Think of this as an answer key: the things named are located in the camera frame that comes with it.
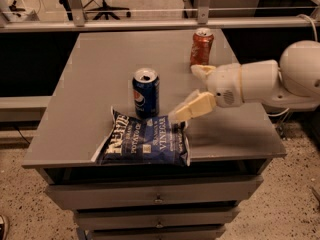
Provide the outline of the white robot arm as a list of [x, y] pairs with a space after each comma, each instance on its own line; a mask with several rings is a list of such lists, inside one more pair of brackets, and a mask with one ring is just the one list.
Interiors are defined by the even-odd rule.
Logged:
[[288, 46], [279, 61], [203, 66], [194, 76], [206, 90], [192, 92], [168, 115], [172, 123], [208, 114], [217, 107], [262, 103], [274, 108], [311, 110], [320, 105], [320, 43], [299, 41]]

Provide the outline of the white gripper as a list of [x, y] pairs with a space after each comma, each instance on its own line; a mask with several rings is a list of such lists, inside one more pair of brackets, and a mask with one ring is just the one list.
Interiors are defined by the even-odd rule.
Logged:
[[216, 103], [223, 108], [239, 107], [243, 104], [240, 64], [233, 63], [217, 68], [211, 65], [192, 65], [191, 71], [198, 79], [206, 82], [209, 92], [193, 91], [168, 114], [170, 122], [180, 123], [203, 116], [210, 113]]

